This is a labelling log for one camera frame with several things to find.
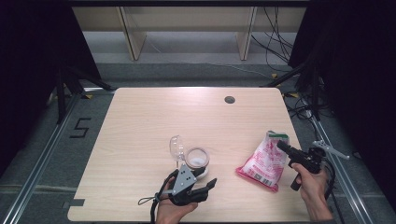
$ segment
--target black handheld device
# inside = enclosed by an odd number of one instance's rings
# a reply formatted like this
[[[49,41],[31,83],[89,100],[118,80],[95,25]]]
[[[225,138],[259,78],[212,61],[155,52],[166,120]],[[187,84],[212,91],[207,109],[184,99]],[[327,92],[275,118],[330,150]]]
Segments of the black handheld device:
[[[302,150],[289,146],[283,141],[279,141],[276,146],[289,155],[289,167],[291,167],[293,163],[300,163],[311,174],[318,174],[320,172],[321,164],[326,158],[325,151],[320,147],[311,147],[308,152],[303,152]],[[300,176],[300,174],[297,174],[290,186],[294,190],[298,190],[301,186],[296,181],[298,176]]]
[[[174,205],[177,206],[206,201],[209,191],[216,185],[216,178],[209,181],[203,188],[192,189],[194,184],[197,182],[197,176],[202,174],[204,171],[205,167],[191,171],[186,164],[181,164],[180,170],[176,169],[163,181],[160,191],[157,192],[154,197],[141,199],[138,204],[142,204],[142,200],[154,199],[150,210],[150,223],[155,224],[155,208],[162,200],[161,195],[167,196],[165,199],[169,199]],[[164,189],[166,183],[168,183],[172,177],[175,180],[169,184],[168,189]]]

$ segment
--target hand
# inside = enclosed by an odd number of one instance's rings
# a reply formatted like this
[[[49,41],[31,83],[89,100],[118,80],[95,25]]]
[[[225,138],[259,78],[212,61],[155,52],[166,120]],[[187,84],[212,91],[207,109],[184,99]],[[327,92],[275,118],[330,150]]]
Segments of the hand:
[[[169,183],[172,182],[174,178],[171,178],[168,183],[166,183],[164,190],[169,189]],[[189,203],[184,206],[174,205],[167,196],[162,195],[161,201],[158,204],[157,210],[157,220],[156,224],[177,224],[184,216],[195,210],[198,207],[198,203]]]
[[[291,167],[301,175],[301,177],[297,177],[296,181],[301,184],[301,197],[305,201],[311,220],[331,220],[332,213],[324,198],[327,181],[326,172],[321,170],[317,175],[313,175],[299,163],[293,163]]]

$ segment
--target table surface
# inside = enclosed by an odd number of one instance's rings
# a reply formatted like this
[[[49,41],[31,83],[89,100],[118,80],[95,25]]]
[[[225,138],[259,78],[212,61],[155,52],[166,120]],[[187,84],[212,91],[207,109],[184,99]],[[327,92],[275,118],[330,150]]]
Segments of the table surface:
[[[235,99],[225,102],[226,96]],[[287,108],[275,88],[120,88],[112,103],[71,206],[72,221],[149,221],[151,201],[176,169],[169,140],[210,154],[209,172],[194,189],[217,178],[207,201],[186,215],[189,222],[308,221],[304,201],[290,184],[286,164],[274,193],[235,172],[267,131],[286,133],[300,148]]]

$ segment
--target pink plastic bag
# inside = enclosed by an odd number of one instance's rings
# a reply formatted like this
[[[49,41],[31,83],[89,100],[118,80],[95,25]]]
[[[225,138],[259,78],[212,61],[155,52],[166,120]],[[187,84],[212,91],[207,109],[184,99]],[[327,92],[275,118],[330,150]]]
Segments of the pink plastic bag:
[[[277,181],[282,176],[287,158],[287,154],[276,146],[279,140],[289,143],[289,137],[285,133],[268,131],[253,155],[235,171],[277,192]]]

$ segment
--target silver bracket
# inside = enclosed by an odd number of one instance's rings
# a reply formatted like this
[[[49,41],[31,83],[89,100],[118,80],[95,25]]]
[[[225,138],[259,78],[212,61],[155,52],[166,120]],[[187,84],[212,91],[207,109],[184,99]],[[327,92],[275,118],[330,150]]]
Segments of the silver bracket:
[[[341,157],[345,160],[349,160],[349,156],[346,156],[346,155],[342,154],[341,152],[335,150],[333,147],[327,145],[323,140],[315,141],[312,143],[312,145],[314,145],[315,147],[320,147],[321,149],[323,149],[329,153],[332,153],[333,155]]]
[[[189,167],[186,164],[181,164],[180,170],[178,171],[177,178],[173,189],[165,190],[163,194],[172,193],[177,195],[182,190],[194,185],[197,182],[197,178],[192,174]]]

